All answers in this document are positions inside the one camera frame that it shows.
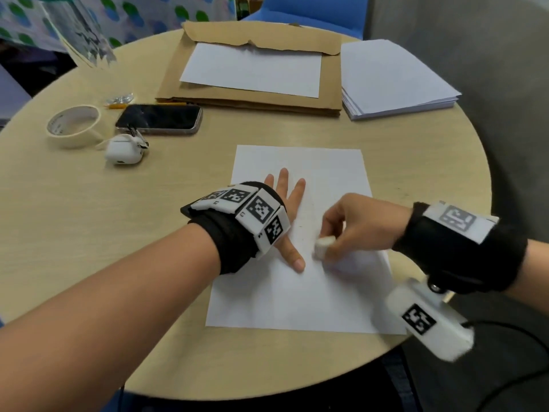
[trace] qr-like code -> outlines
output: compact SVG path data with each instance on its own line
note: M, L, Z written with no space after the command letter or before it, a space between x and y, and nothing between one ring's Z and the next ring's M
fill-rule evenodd
M252 202L246 207L246 209L250 211L250 213L254 217L256 217L257 220L261 223L267 221L275 210L274 208L271 208L271 206L260 197L256 197L254 200L252 200Z
M274 217L273 220L269 223L267 227L265 227L265 233L267 234L267 239L269 240L269 243L272 244L280 237L282 234L282 224L280 223L280 220L278 219L278 216Z
M227 192L227 191L212 192L211 194L206 195L205 197L201 198L200 200L203 201L205 199L216 199L216 198L219 198L221 195L223 195L225 192Z
M240 189L229 189L225 195L221 197L221 199L224 199L229 202L242 202L245 200L251 192L248 191L241 191Z
M436 321L427 312L422 310L418 304L410 306L408 311L404 312L402 319L421 336L436 324Z
M439 217L439 220L444 224L457 228L463 232L467 231L476 219L476 215L463 211L453 205L449 205L444 213Z

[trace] forearm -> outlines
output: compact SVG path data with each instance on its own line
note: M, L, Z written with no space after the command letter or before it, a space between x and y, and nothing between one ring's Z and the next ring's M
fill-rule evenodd
M549 315L549 244L528 240L520 272L506 293Z
M191 224L11 322L0 331L3 410L84 399L99 409L219 271L214 242Z

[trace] motion capture wristband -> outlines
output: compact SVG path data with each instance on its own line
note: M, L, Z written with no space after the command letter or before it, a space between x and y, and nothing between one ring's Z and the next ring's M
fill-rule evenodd
M237 272L252 257L259 259L290 230L284 202L261 182L218 189L181 212L213 239L221 274Z
M517 278L527 245L511 226L440 201L414 204L393 250L412 259L433 290L500 292Z

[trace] round wooden table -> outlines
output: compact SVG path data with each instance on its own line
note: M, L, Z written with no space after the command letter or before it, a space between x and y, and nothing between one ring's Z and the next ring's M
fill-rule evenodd
M116 49L138 102L154 102L181 36L173 31ZM94 100L73 70L0 133L0 316L6 321L186 223L182 204L229 183L237 144L360 148L376 198L404 205L444 199L490 212L486 156L458 106L359 122L345 111L333 118L206 107L195 136L149 137L150 154L140 165L114 168L93 148L60 150L46 141L47 121L83 103ZM120 111L104 114L113 127ZM398 281L422 276L390 253ZM346 373L404 339L205 327L209 295L204 291L177 320L130 377L128 390L175 399L269 395Z

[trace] hand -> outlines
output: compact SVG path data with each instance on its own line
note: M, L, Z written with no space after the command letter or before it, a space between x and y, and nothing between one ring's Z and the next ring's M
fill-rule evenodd
M298 180L294 190L288 197L288 175L288 169L283 168L280 171L276 192L284 201L290 223L293 223L298 215L298 208L303 199L303 193L305 192L305 179L302 178ZM271 174L267 175L265 183L271 188L274 188L275 177ZM278 249L284 260L293 267L296 272L301 273L305 270L305 260L303 260L301 254L295 249L287 235L279 239L274 246Z
M320 237L337 240L325 260L335 262L353 250L387 250L404 234L412 209L359 194L346 194L322 218ZM343 230L343 221L347 223Z

